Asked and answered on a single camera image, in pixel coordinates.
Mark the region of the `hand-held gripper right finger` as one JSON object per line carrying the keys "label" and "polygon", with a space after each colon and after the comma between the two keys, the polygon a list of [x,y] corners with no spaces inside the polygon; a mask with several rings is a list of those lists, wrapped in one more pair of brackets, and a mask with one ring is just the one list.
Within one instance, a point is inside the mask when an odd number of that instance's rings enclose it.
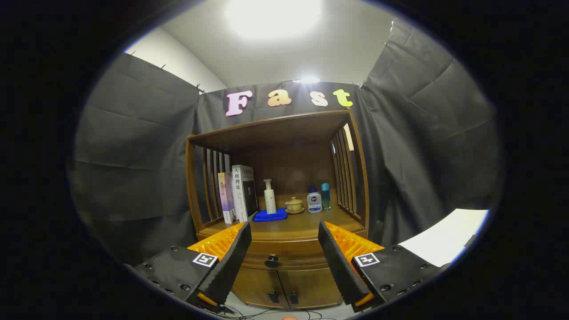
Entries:
{"label": "hand-held gripper right finger", "polygon": [[318,241],[344,302],[355,312],[412,293],[442,272],[398,244],[385,248],[327,221],[319,223]]}

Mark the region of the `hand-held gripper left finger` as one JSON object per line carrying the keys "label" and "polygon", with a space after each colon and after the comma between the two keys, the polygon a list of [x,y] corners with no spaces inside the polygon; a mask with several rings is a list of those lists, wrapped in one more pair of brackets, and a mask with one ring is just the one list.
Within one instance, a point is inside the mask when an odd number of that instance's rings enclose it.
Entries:
{"label": "hand-held gripper left finger", "polygon": [[168,296],[217,312],[233,288],[251,241],[250,221],[245,221],[189,247],[171,246],[131,270]]}

